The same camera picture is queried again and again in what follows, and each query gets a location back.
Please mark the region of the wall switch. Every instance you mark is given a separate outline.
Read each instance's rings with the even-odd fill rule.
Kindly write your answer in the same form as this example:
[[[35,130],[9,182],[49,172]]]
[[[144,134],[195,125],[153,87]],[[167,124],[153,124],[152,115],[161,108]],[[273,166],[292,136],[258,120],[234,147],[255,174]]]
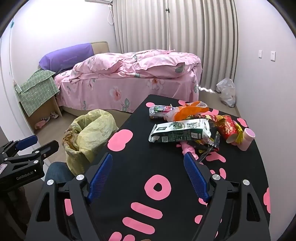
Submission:
[[[258,51],[258,57],[259,57],[259,58],[262,58],[262,53],[263,53],[262,50],[259,50],[259,51]]]

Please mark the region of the pink slippers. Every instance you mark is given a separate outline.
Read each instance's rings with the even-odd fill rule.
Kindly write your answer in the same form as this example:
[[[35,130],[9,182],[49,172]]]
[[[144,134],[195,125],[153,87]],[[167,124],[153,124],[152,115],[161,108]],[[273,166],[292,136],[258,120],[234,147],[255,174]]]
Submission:
[[[50,119],[57,119],[59,117],[59,114],[55,113],[54,111],[50,113],[48,117],[41,118],[40,121],[38,121],[34,128],[35,130],[40,130],[46,123],[49,122]]]

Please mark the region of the purple pillow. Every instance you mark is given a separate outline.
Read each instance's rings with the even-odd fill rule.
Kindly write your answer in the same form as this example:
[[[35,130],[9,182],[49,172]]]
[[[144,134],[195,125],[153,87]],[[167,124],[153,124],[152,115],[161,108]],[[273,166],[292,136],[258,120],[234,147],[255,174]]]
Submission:
[[[75,64],[93,55],[94,52],[90,43],[74,45],[44,55],[39,61],[39,66],[43,70],[60,73],[73,68]]]

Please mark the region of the striped beige curtain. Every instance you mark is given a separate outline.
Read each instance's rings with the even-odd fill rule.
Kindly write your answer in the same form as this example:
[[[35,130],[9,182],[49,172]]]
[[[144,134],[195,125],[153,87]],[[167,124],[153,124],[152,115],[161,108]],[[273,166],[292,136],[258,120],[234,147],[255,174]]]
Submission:
[[[200,86],[216,90],[234,79],[238,51],[235,2],[112,1],[115,39],[121,53],[166,49],[197,55]]]

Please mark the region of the yellow biscuit packet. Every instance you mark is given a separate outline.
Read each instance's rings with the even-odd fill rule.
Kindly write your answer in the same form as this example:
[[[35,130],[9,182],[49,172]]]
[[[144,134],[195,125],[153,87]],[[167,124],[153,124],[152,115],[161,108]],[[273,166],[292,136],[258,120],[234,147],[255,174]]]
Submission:
[[[237,145],[239,145],[243,141],[243,129],[241,128],[241,126],[236,121],[233,121],[233,123],[234,123],[235,129],[236,129],[236,131],[238,133],[238,136],[237,136],[235,142],[236,142]]]

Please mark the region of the wooden bedside table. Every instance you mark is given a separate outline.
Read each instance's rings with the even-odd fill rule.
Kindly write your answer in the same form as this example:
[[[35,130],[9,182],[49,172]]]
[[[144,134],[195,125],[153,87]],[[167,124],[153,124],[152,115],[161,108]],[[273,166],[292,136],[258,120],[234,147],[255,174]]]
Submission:
[[[33,131],[35,131],[35,124],[41,120],[41,118],[48,117],[52,112],[55,112],[60,117],[62,117],[62,113],[57,104],[56,97],[53,96],[49,100],[47,100],[44,104],[42,104],[35,112],[33,112],[30,116],[26,113],[23,105],[20,103],[20,107],[23,111],[23,114]]]

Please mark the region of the white green milk carton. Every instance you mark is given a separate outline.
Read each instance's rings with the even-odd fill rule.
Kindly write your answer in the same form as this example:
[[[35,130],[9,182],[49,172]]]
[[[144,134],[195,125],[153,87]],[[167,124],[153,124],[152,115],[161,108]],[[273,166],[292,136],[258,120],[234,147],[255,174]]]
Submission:
[[[151,143],[207,140],[211,137],[209,121],[204,118],[155,124],[149,135]]]

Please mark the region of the bed with pink sheet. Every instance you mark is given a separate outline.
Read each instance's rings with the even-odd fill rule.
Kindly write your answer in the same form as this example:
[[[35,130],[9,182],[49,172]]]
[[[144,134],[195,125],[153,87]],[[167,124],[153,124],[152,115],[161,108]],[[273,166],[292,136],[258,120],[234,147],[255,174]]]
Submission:
[[[60,90],[59,106],[75,110],[114,109],[133,113],[148,95],[197,101],[201,65],[177,79],[159,78],[92,78],[69,80],[70,71],[58,74],[54,81]]]

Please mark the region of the pink cylinder container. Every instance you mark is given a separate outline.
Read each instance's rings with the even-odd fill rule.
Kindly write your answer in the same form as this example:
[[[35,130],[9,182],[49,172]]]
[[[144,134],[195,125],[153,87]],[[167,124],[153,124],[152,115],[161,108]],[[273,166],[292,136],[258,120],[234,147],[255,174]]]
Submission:
[[[250,128],[245,128],[243,131],[242,142],[238,144],[238,148],[242,151],[246,151],[254,139],[254,131]]]

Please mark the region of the red paper cup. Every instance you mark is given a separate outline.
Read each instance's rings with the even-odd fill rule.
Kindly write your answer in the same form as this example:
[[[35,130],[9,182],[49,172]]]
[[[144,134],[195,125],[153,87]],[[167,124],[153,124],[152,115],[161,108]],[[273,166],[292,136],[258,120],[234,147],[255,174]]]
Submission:
[[[217,129],[226,143],[233,143],[239,136],[239,132],[234,124],[231,116],[218,115],[216,121]]]

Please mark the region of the white plastic bag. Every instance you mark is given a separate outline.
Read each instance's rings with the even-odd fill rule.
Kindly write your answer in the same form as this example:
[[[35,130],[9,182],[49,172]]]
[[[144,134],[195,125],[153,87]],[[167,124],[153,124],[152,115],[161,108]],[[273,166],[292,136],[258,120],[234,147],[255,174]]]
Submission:
[[[216,84],[216,87],[220,93],[221,102],[230,108],[233,108],[236,104],[236,89],[232,79],[224,78]]]

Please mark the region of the white cartoon snack packet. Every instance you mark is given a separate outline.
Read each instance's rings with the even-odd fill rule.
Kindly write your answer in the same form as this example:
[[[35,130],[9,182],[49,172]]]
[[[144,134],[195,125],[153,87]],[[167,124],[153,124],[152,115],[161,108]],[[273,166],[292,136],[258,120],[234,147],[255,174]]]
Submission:
[[[153,105],[149,108],[150,118],[166,118],[168,113],[174,110],[175,107],[171,105]]]

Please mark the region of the red gold snack bag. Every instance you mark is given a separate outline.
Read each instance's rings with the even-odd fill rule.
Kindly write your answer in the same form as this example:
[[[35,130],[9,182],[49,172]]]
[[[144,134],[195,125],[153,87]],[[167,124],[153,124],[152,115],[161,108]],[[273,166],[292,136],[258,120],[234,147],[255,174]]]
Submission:
[[[207,149],[212,148],[214,151],[219,150],[221,135],[218,131],[218,126],[222,124],[224,117],[221,115],[195,115],[196,119],[205,119],[209,124],[209,137],[195,140],[191,143],[195,150],[205,152]]]

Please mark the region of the wall socket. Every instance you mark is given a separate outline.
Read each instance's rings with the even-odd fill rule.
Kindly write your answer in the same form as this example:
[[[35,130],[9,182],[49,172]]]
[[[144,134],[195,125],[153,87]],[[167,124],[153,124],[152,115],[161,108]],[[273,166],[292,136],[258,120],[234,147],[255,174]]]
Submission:
[[[270,52],[270,60],[275,62],[275,58],[276,58],[276,51],[271,51]]]

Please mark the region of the pink floral duvet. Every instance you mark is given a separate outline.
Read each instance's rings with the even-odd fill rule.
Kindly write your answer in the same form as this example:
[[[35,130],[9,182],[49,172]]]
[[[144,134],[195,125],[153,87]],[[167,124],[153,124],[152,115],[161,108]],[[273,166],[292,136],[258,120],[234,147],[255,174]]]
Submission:
[[[191,53],[174,50],[145,50],[129,53],[100,53],[77,63],[69,80],[91,78],[176,79],[194,72],[202,74],[201,60]]]

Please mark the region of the bin with yellow bag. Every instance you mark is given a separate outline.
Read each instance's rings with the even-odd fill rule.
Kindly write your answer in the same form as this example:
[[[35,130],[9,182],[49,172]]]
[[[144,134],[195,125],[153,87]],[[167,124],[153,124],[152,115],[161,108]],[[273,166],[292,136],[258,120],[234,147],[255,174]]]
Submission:
[[[117,130],[113,115],[101,109],[91,110],[74,119],[62,139],[66,163],[73,175],[87,170]]]

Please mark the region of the person's jeans leg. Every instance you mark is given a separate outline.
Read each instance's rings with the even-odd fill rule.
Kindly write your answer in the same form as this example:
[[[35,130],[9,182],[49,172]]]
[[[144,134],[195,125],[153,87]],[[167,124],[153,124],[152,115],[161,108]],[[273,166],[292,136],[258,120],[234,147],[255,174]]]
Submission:
[[[45,175],[44,186],[47,185],[47,181],[53,179],[57,184],[66,183],[74,178],[74,174],[70,171],[67,163],[53,162]]]

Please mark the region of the air conditioner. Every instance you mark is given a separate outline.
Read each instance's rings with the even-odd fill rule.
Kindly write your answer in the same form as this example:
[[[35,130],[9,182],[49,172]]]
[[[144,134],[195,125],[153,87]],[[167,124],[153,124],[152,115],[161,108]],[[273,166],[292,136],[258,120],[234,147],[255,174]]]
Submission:
[[[85,0],[86,2],[90,3],[100,3],[100,4],[107,4],[112,5],[113,0]]]

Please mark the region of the green checked cloth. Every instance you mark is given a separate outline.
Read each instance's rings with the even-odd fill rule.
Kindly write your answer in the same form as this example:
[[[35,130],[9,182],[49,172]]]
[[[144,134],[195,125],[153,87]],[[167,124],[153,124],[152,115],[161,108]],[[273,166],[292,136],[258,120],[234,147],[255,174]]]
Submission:
[[[14,84],[18,100],[28,116],[59,93],[53,78],[55,74],[53,71],[40,68],[22,85]]]

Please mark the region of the pink caterpillar toy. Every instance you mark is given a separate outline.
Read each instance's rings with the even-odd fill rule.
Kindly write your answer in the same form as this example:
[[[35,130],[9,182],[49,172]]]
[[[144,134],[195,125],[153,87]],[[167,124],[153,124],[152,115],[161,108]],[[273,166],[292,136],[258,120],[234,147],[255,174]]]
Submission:
[[[202,161],[199,161],[198,160],[199,157],[196,154],[195,149],[188,142],[186,142],[186,141],[180,142],[179,144],[176,144],[176,147],[182,149],[183,155],[185,155],[186,153],[190,152],[193,155],[193,157],[195,158],[195,160],[199,164],[203,165]]]

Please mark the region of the orange snack bag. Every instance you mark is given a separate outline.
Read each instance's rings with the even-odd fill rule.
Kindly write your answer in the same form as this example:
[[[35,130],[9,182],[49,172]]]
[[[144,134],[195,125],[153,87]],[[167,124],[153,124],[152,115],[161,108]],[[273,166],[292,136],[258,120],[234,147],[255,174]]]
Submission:
[[[185,103],[185,105],[175,107],[168,113],[166,113],[164,116],[164,120],[166,120],[167,122],[183,121],[191,115],[205,113],[208,110],[209,107],[202,101]]]

